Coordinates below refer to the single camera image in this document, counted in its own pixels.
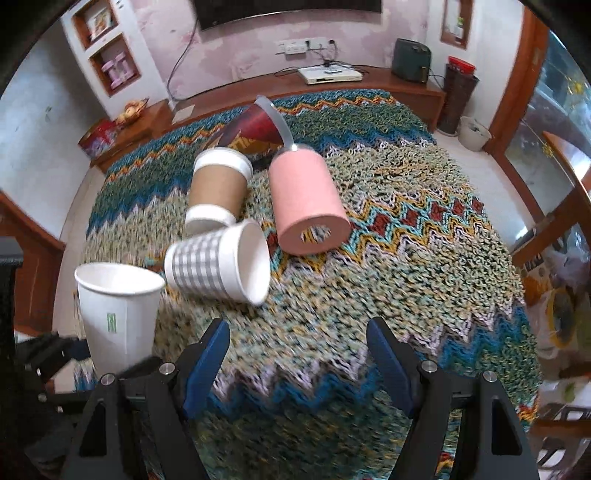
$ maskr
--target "speaker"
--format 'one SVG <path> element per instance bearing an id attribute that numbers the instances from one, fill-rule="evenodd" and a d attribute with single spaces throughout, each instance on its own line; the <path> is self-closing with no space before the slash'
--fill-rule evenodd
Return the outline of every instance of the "speaker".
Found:
<path id="1" fill-rule="evenodd" d="M 394 46 L 392 73 L 402 80 L 427 83 L 431 69 L 431 50 L 418 41 L 399 38 Z"/>

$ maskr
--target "television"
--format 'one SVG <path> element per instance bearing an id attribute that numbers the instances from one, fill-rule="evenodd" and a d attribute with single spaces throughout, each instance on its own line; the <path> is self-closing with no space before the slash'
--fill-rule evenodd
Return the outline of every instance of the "television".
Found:
<path id="1" fill-rule="evenodd" d="M 382 11 L 382 0 L 194 0 L 201 30 L 233 22 L 241 18 L 258 17 L 298 10 L 360 10 Z"/>

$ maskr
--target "gray checkered paper cup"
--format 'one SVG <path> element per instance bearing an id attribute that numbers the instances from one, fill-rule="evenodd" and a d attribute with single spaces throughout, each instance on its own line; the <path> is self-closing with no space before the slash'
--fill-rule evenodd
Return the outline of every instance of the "gray checkered paper cup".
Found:
<path id="1" fill-rule="evenodd" d="M 258 223 L 246 219 L 172 244 L 164 272 L 180 291 L 261 305 L 271 281 L 269 248 Z"/>

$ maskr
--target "green label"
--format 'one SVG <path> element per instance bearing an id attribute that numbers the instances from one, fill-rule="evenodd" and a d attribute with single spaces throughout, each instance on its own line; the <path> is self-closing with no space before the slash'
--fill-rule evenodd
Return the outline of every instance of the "green label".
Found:
<path id="1" fill-rule="evenodd" d="M 117 332 L 117 321 L 114 313 L 107 313 L 107 330 L 109 333 Z"/>

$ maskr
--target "wastebasket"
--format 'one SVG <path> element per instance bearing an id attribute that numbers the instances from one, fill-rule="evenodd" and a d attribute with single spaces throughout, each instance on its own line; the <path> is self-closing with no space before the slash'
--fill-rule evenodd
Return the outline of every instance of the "wastebasket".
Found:
<path id="1" fill-rule="evenodd" d="M 463 116 L 460 119 L 460 133 L 458 140 L 468 150 L 479 152 L 484 144 L 492 138 L 491 133 L 469 116 Z"/>
<path id="2" fill-rule="evenodd" d="M 447 64 L 443 90 L 445 103 L 437 123 L 437 129 L 446 135 L 456 135 L 460 117 L 478 83 L 472 73 L 462 73 L 454 64 Z"/>

